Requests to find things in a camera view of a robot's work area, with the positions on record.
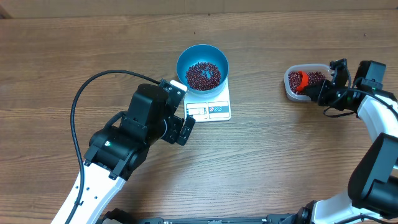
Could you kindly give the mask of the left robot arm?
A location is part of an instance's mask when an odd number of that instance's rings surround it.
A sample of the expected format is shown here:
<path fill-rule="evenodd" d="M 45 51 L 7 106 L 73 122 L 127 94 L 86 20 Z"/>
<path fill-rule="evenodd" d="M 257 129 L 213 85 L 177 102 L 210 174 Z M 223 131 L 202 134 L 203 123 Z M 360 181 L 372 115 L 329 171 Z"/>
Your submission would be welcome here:
<path fill-rule="evenodd" d="M 175 112 L 188 88 L 175 80 L 140 84 L 127 111 L 94 133 L 67 199 L 54 223 L 96 223 L 113 197 L 145 160 L 158 139 L 185 145 L 195 119 Z"/>

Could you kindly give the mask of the red measuring scoop blue handle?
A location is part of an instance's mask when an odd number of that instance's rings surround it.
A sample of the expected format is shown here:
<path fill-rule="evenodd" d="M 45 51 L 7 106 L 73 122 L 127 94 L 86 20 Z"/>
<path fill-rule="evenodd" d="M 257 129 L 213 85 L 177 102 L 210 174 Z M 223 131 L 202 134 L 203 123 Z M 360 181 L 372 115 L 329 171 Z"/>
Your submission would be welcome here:
<path fill-rule="evenodd" d="M 303 72 L 303 71 L 299 71 L 299 74 L 301 74 L 302 76 L 302 81 L 300 82 L 300 84 L 298 85 L 298 87 L 296 88 L 296 90 L 298 92 L 303 92 L 304 88 L 306 86 L 308 86 L 308 82 L 309 82 L 309 77 L 308 74 Z"/>

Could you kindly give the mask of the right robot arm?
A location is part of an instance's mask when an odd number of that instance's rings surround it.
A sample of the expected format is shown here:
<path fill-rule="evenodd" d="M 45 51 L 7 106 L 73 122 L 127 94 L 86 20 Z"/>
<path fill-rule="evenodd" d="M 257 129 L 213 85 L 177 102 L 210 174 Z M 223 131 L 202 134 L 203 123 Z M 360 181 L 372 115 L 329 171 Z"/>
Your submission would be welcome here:
<path fill-rule="evenodd" d="M 312 201 L 284 223 L 392 223 L 397 218 L 397 98 L 384 91 L 386 65 L 363 60 L 352 77 L 346 59 L 330 62 L 331 78 L 294 68 L 285 87 L 293 100 L 304 96 L 339 116 L 355 115 L 366 126 L 372 144 L 349 179 L 346 191 Z"/>

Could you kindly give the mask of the white kitchen scale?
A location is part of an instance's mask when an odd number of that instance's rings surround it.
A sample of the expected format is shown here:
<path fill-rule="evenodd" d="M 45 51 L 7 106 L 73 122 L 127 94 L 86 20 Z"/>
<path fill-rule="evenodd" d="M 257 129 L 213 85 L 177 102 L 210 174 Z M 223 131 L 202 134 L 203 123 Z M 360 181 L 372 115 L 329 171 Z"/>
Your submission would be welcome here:
<path fill-rule="evenodd" d="M 205 95 L 187 93 L 184 99 L 184 115 L 191 116 L 197 123 L 229 121 L 231 119 L 231 102 L 229 84 L 226 78 L 214 92 Z"/>

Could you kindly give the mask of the red beans in bowl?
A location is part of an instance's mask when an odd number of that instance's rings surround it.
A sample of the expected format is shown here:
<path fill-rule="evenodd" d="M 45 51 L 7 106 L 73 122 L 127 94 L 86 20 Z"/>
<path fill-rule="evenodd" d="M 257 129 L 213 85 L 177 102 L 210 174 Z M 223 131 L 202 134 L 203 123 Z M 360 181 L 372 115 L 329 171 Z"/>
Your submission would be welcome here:
<path fill-rule="evenodd" d="M 192 65 L 185 77 L 190 88 L 199 91 L 212 90 L 221 83 L 221 72 L 210 62 L 198 62 Z"/>

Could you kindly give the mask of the blue bowl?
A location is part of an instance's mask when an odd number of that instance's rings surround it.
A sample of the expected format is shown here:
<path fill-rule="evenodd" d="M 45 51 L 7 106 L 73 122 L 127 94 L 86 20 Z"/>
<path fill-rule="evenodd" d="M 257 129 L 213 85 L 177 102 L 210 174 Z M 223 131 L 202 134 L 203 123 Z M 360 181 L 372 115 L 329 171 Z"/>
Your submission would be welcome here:
<path fill-rule="evenodd" d="M 207 93 L 214 92 L 217 88 L 220 87 L 219 85 L 216 88 L 207 91 L 199 91 L 190 88 L 190 86 L 187 83 L 185 75 L 189 67 L 198 62 L 210 62 L 218 67 L 219 71 L 221 72 L 220 85 L 222 85 L 225 79 L 228 78 L 229 75 L 228 59 L 220 49 L 207 44 L 193 45 L 181 53 L 181 55 L 177 60 L 177 65 L 176 65 L 178 78 L 184 85 L 188 87 L 188 89 L 192 93 L 197 95 L 205 95 Z"/>

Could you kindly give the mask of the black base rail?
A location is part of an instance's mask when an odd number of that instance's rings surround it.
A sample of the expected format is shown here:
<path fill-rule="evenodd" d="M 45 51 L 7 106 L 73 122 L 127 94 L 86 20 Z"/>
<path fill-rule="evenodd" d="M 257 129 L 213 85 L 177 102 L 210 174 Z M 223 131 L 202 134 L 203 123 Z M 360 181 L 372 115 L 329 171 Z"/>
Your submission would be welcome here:
<path fill-rule="evenodd" d="M 143 218 L 136 219 L 130 213 L 115 208 L 106 212 L 95 224 L 299 224 L 311 223 L 309 213 L 304 210 L 298 213 L 270 214 L 264 217 L 232 217 L 232 218 Z"/>

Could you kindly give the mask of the clear plastic container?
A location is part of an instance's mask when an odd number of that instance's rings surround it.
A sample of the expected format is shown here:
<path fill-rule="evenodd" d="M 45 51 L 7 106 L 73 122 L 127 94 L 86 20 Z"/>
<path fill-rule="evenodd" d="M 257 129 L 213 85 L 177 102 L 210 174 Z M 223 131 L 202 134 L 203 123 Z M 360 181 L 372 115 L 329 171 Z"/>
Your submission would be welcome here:
<path fill-rule="evenodd" d="M 298 95 L 294 93 L 290 88 L 290 81 L 289 81 L 289 73 L 290 72 L 299 72 L 303 71 L 305 73 L 308 72 L 321 72 L 324 74 L 327 80 L 331 80 L 333 77 L 334 71 L 330 69 L 328 65 L 321 64 L 321 63 L 310 63 L 310 64 L 300 64 L 291 66 L 289 69 L 286 70 L 284 74 L 284 85 L 285 85 L 285 92 L 287 98 L 291 101 L 296 102 L 311 102 L 310 97 L 306 95 Z"/>

